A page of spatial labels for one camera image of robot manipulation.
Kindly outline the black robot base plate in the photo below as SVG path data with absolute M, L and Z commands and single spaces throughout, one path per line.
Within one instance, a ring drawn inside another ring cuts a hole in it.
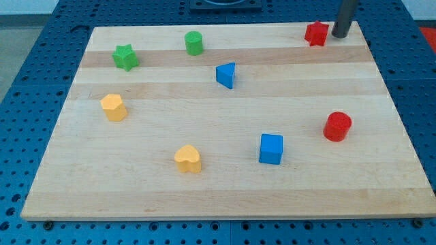
M 262 0 L 189 0 L 192 12 L 242 11 L 262 9 Z

